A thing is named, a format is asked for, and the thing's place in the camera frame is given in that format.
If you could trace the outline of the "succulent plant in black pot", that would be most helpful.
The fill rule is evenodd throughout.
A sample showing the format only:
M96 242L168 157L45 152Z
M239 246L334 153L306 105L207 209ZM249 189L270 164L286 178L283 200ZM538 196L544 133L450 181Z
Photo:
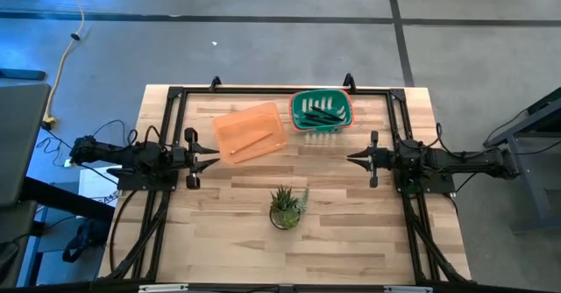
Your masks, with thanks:
M273 226L279 230L297 227L308 208L309 189L305 189L301 197L295 197L290 187L280 186L271 197L269 219Z

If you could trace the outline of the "grey desk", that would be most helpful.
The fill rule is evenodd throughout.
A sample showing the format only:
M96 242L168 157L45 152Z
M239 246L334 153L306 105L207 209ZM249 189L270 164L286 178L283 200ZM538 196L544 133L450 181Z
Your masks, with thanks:
M19 199L51 87L0 86L0 207Z

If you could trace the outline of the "black flat bar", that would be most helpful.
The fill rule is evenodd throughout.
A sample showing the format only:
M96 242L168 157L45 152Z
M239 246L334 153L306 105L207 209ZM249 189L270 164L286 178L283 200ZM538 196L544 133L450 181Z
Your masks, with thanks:
M41 70L0 68L1 79L44 81L46 72Z

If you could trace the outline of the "orange translucent plastic tray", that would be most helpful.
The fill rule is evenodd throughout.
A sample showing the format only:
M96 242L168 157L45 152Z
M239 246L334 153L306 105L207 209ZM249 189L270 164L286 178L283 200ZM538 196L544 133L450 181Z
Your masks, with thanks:
M281 150L288 143L287 132L274 103L260 104L219 116L214 119L213 126L220 158L231 165ZM262 132L273 134L237 154L231 154L231 150L242 146Z

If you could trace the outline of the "green basket with orange rim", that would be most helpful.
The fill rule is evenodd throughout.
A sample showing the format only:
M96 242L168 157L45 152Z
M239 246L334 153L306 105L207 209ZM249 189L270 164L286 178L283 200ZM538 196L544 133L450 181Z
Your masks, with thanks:
M317 111L312 111L312 106L338 115L344 121L334 125L301 128L298 123L305 118L305 113L323 115ZM297 132L336 132L348 128L354 123L354 109L351 98L341 89L314 89L293 94L289 100L289 116L292 127Z

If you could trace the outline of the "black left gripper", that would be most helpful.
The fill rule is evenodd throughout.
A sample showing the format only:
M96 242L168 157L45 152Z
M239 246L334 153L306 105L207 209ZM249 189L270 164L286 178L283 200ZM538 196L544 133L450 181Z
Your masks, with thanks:
M219 151L216 149L206 148L198 144L198 133L192 128L186 128L184 130L184 138L187 142L187 146L175 146L172 149L172 168L176 169L188 169L188 174L186 176L186 186L188 189L200 189L200 179L198 174L201 173L207 167L218 162L218 158L209 159L206 161L199 161L197 159L197 154L218 154Z

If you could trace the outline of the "silver bracket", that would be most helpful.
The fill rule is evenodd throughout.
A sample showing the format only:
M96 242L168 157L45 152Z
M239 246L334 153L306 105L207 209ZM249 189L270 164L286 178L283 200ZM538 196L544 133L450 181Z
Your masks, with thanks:
M185 293L188 292L187 283L166 283L140 285L138 293Z
M434 293L431 287L422 286L384 286L384 293Z

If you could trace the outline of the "black desk beam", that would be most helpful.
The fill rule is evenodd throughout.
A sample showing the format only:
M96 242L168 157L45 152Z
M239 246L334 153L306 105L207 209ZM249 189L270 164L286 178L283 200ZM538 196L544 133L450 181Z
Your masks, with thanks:
M47 207L67 211L76 216L92 218L104 222L113 219L114 208L94 199L57 188L31 177L23 180L20 201L32 200Z

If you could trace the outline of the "white paper sheet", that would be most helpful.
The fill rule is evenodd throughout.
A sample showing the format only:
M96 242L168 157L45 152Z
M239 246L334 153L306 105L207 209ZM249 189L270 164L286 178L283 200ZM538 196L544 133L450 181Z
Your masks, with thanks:
M108 172L112 168L119 166L83 168L80 171L78 194L115 208L119 197L118 178Z

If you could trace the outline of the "orange pencil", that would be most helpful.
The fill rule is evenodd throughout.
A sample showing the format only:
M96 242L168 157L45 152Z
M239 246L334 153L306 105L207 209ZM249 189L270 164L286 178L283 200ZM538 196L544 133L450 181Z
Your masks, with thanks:
M251 139L249 141L247 141L246 143L244 143L242 146L239 146L233 150L231 150L231 154L237 154L239 153L241 150L246 149L247 147L250 147L256 143L258 143L259 141L266 139L267 137L271 136L273 133L272 132L262 132L259 133L254 139Z

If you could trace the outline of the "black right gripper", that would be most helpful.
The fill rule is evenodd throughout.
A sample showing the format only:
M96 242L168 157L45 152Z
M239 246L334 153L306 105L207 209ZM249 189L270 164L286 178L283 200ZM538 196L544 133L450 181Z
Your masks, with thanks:
M394 152L385 147L379 148L379 133L377 131L371 132L371 146L358 153L349 154L348 158L368 158L367 160L353 159L352 162L361 166L366 171L371 171L370 187L378 187L378 175L377 171L379 168L384 168L386 170L392 170L394 167Z

